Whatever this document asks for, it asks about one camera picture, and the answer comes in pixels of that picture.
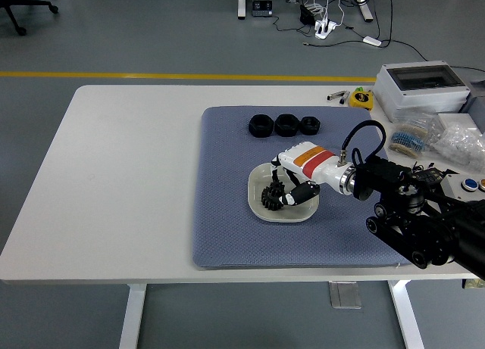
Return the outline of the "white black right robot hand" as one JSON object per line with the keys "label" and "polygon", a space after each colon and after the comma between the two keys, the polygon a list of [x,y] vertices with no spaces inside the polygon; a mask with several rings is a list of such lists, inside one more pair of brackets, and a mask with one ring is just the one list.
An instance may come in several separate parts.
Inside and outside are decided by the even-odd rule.
{"label": "white black right robot hand", "polygon": [[[277,169],[282,168],[295,185],[290,192],[278,179]],[[261,193],[261,202],[268,210],[279,210],[285,205],[296,206],[311,200],[320,193],[320,185],[328,184],[343,195],[350,195],[349,186],[355,172],[351,163],[319,145],[302,142],[279,153],[271,161],[272,182]]]}

